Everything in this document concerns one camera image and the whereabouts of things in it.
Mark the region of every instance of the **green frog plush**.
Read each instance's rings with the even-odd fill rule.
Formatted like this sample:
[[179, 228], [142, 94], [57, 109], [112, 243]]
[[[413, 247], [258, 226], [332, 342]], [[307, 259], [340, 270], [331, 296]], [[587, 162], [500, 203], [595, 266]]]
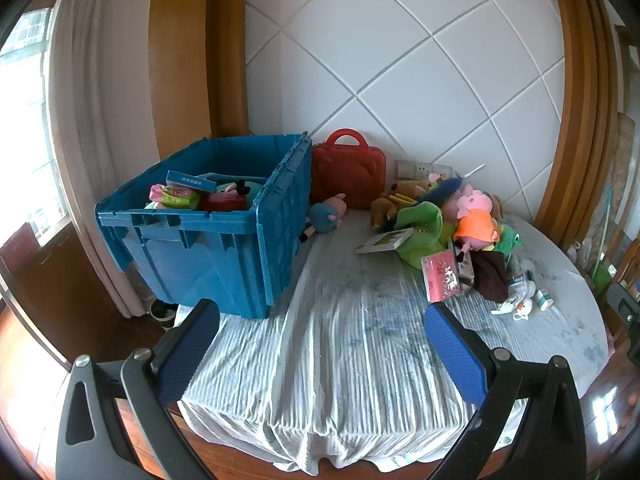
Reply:
[[504, 255], [504, 261], [508, 262], [513, 248], [522, 245], [522, 237], [507, 224], [498, 226], [498, 231], [500, 231], [500, 241], [495, 245], [494, 251], [500, 251]]

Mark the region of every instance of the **pig plush in blue clothes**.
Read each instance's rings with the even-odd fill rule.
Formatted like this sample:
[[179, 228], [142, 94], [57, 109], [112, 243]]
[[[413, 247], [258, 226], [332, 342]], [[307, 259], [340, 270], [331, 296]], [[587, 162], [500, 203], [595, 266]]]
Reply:
[[331, 229], [340, 227], [347, 205], [344, 193], [326, 199], [324, 202], [313, 204], [306, 216], [305, 230], [300, 235], [300, 241], [306, 240], [315, 232], [328, 233]]

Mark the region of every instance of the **white tile wall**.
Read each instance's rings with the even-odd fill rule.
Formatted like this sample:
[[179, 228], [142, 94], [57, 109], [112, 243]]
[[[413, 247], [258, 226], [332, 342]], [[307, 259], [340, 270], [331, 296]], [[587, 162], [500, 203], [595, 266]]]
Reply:
[[354, 128], [396, 158], [449, 164], [533, 218], [558, 140], [557, 0], [247, 0], [254, 134]]

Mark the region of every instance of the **brown cloth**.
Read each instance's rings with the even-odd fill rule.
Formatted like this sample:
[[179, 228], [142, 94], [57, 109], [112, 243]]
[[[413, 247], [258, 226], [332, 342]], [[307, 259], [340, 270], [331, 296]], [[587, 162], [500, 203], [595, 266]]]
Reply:
[[504, 255], [500, 251], [471, 251], [474, 268], [474, 289], [482, 297], [502, 303], [509, 297]]

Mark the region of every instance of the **metal screw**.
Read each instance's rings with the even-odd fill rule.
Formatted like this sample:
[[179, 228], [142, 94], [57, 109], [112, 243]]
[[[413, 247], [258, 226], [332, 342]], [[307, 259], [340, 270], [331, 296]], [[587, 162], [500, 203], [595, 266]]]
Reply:
[[567, 366], [566, 359], [559, 355], [554, 356], [554, 364], [556, 365], [556, 368], [566, 368]]
[[87, 354], [82, 354], [76, 357], [74, 364], [77, 368], [83, 368], [91, 362], [91, 358]]
[[133, 354], [133, 358], [136, 361], [146, 361], [151, 357], [151, 350], [149, 348], [138, 348]]
[[496, 348], [494, 350], [494, 357], [498, 359], [498, 361], [508, 361], [511, 359], [511, 352], [506, 348]]

